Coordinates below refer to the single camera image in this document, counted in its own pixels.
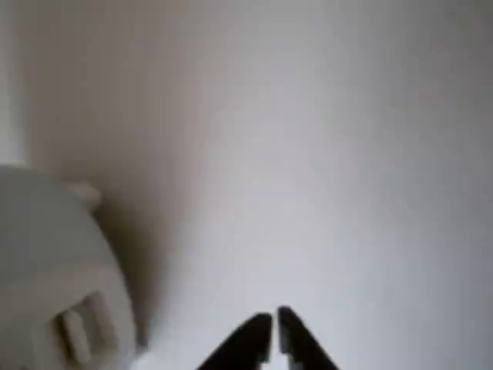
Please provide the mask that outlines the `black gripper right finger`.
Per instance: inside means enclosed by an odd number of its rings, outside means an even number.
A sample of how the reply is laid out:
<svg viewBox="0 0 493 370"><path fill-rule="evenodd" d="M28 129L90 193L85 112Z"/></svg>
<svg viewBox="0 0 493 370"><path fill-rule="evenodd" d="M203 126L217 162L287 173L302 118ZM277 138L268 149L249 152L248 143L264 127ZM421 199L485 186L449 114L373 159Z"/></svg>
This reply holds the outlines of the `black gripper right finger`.
<svg viewBox="0 0 493 370"><path fill-rule="evenodd" d="M280 352L288 357L289 369L339 369L291 307L279 307L277 320Z"/></svg>

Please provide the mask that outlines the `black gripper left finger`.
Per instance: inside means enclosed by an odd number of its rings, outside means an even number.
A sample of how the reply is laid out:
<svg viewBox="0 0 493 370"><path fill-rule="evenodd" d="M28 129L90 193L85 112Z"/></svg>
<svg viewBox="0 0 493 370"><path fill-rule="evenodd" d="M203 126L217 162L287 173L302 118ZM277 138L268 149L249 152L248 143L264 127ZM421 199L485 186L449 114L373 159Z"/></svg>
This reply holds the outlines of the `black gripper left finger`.
<svg viewBox="0 0 493 370"><path fill-rule="evenodd" d="M198 369L260 369L269 361L271 337L272 315L257 313L225 338Z"/></svg>

